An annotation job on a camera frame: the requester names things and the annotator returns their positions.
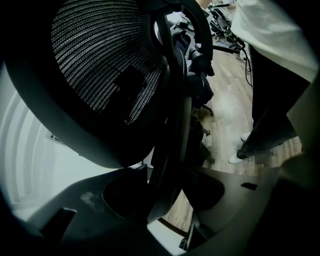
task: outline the floor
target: floor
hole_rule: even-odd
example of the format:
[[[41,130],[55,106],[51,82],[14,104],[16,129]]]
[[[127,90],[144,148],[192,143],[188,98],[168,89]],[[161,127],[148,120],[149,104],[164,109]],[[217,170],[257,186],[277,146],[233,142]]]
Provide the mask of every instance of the floor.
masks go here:
[[[204,167],[233,174],[261,176],[263,169],[278,167],[301,152],[301,143],[296,137],[263,155],[250,157],[237,164],[228,163],[229,156],[236,153],[242,145],[241,134],[252,129],[253,90],[246,81],[245,62],[237,55],[214,51],[212,67],[215,76],[208,80],[214,96],[207,105],[214,115],[210,116],[205,109],[195,113],[204,128],[211,132],[205,139],[215,163],[205,162]],[[181,192],[164,219],[188,232],[192,211],[186,196]]]

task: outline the white shirt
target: white shirt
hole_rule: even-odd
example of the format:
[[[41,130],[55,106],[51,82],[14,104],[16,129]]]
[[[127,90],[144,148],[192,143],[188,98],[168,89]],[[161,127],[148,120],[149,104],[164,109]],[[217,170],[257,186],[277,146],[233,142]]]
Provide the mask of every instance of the white shirt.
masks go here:
[[[313,81],[319,63],[302,29],[270,0],[238,0],[232,32],[260,54]]]

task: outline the white sneaker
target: white sneaker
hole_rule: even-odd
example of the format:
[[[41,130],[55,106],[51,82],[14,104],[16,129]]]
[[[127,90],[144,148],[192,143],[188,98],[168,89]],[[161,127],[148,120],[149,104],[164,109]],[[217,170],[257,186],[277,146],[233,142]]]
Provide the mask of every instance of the white sneaker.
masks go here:
[[[233,154],[232,156],[229,157],[229,163],[230,164],[236,164],[242,161],[242,159],[237,157],[237,153]]]
[[[246,133],[242,134],[241,135],[241,140],[243,142],[246,142],[250,134],[251,134],[251,132],[246,132]]]

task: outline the chair leg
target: chair leg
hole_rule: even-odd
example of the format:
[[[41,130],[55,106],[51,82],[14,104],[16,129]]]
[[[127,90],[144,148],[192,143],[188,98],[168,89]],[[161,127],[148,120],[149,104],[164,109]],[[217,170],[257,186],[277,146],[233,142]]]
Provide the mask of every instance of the chair leg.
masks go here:
[[[210,111],[210,116],[214,115],[214,112],[212,111],[212,109],[210,107],[208,107],[207,105],[203,104],[201,107],[203,107],[206,110],[209,110]]]

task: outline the jeans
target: jeans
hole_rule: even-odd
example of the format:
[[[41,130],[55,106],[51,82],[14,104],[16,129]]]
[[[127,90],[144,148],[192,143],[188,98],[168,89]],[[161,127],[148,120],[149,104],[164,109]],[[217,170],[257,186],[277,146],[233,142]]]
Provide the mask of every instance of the jeans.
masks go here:
[[[297,136],[286,114],[310,84],[252,46],[250,56],[253,130],[237,152],[240,159],[264,153]]]

